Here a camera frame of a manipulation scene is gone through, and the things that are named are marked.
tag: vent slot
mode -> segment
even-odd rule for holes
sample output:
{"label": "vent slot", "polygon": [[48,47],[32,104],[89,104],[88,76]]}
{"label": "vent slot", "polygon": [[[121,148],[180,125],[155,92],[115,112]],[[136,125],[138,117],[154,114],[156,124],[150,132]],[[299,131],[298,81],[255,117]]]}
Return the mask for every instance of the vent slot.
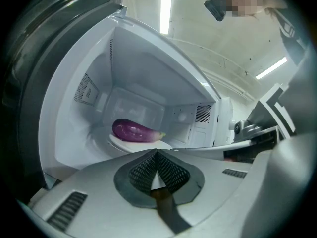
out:
{"label": "vent slot", "polygon": [[64,232],[74,219],[86,198],[87,195],[85,194],[79,192],[71,193],[62,205],[50,216],[47,223]]}
{"label": "vent slot", "polygon": [[233,170],[233,169],[225,169],[222,172],[226,175],[239,177],[239,178],[244,178],[247,175],[247,172],[237,171],[237,170]]}
{"label": "vent slot", "polygon": [[197,107],[195,122],[209,123],[211,105],[203,105]]}
{"label": "vent slot", "polygon": [[99,95],[98,88],[95,86],[95,84],[90,79],[88,74],[85,73],[83,79],[81,80],[77,88],[74,101],[82,103],[82,104],[94,106],[98,95]]}
{"label": "vent slot", "polygon": [[110,41],[110,61],[111,61],[111,69],[112,69],[112,46],[113,46],[113,39]]}

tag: eggplant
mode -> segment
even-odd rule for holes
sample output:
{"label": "eggplant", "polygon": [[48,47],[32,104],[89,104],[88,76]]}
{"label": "eggplant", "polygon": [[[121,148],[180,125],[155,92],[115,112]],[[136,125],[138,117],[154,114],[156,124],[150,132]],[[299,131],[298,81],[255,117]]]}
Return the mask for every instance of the eggplant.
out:
{"label": "eggplant", "polygon": [[155,142],[166,135],[164,132],[146,128],[128,119],[114,121],[112,131],[121,140],[129,142]]}

